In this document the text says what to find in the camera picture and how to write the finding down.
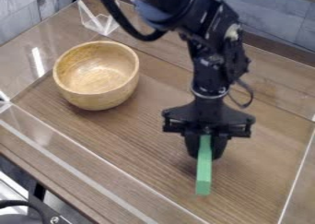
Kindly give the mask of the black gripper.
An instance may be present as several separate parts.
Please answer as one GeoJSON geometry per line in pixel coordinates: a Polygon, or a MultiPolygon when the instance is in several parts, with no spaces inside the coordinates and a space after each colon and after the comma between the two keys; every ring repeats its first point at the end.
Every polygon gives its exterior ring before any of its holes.
{"type": "Polygon", "coordinates": [[[198,157],[199,135],[213,135],[213,158],[221,159],[229,138],[251,137],[251,126],[257,119],[253,115],[233,109],[223,99],[195,98],[193,102],[163,110],[163,130],[185,136],[187,153],[198,157]]]}

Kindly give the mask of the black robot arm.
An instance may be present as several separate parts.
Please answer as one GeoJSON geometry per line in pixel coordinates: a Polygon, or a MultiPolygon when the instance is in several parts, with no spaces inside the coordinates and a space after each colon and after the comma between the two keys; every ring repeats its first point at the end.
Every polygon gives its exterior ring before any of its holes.
{"type": "Polygon", "coordinates": [[[189,104],[163,110],[169,133],[185,137],[187,152],[198,156],[203,136],[211,138],[213,158],[221,159],[234,137],[250,137],[255,117],[230,108],[225,98],[234,84],[246,87],[242,76],[251,63],[246,56],[239,15],[225,0],[133,0],[153,33],[142,33],[115,0],[102,0],[125,31],[141,41],[157,41],[170,31],[187,43],[194,64],[189,104]]]}

